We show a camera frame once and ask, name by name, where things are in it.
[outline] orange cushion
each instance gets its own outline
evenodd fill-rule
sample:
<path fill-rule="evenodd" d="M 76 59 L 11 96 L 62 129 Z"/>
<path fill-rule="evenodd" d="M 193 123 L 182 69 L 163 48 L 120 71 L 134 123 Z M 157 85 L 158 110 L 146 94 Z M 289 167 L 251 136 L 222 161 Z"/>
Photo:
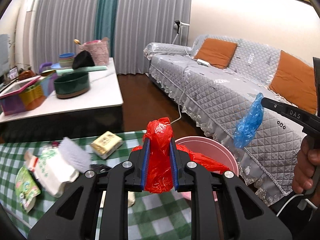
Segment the orange cushion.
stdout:
<path fill-rule="evenodd" d="M 195 59 L 205 60 L 217 68 L 226 68 L 237 46 L 237 43 L 229 41 L 206 39 L 195 56 Z"/>
<path fill-rule="evenodd" d="M 281 50 L 275 77 L 269 88 L 297 107 L 315 114 L 317 95 L 313 68 Z"/>

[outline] green bowl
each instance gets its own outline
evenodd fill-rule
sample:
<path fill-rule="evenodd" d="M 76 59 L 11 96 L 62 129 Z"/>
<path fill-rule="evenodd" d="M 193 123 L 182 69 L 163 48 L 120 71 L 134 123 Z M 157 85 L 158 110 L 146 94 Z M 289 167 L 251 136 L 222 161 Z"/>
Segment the green bowl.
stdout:
<path fill-rule="evenodd" d="M 89 73 L 86 71 L 65 74 L 54 81 L 58 98 L 71 98 L 90 89 Z"/>

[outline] power strip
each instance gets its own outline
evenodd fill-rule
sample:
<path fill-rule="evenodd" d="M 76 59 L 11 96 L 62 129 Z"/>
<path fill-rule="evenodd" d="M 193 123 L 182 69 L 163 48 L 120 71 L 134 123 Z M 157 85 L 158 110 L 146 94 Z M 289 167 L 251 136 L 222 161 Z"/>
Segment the power strip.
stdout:
<path fill-rule="evenodd" d="M 206 61 L 204 61 L 204 60 L 202 60 L 202 59 L 197 59 L 197 62 L 198 62 L 198 64 L 199 65 L 203 65 L 203 66 L 206 66 L 206 67 L 211 67 L 211 65 L 210 65 L 210 63 L 209 62 L 206 62 Z"/>

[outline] brown floor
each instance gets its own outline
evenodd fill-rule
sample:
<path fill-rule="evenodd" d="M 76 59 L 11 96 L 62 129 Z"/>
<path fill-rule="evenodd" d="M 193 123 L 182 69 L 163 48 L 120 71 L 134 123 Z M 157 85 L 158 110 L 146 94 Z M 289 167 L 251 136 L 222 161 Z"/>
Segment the brown floor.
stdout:
<path fill-rule="evenodd" d="M 145 130 L 148 122 L 161 117 L 171 121 L 179 117 L 178 106 L 144 74 L 118 75 L 123 97 L 124 131 Z M 204 136 L 195 122 L 185 113 L 172 125 L 175 139 Z"/>

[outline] pink trash can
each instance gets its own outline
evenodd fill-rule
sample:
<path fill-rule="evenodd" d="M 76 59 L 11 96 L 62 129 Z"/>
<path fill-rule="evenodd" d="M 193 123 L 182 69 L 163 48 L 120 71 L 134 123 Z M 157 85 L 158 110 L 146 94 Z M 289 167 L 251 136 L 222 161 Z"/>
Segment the pink trash can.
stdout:
<path fill-rule="evenodd" d="M 220 143 L 200 136 L 188 136 L 176 140 L 176 144 L 185 145 L 189 150 L 202 153 L 211 159 L 220 162 L 230 168 L 239 176 L 238 164 L 232 153 Z M 191 200 L 191 192 L 182 192 L 184 198 Z M 217 195 L 213 192 L 214 200 L 217 201 Z"/>

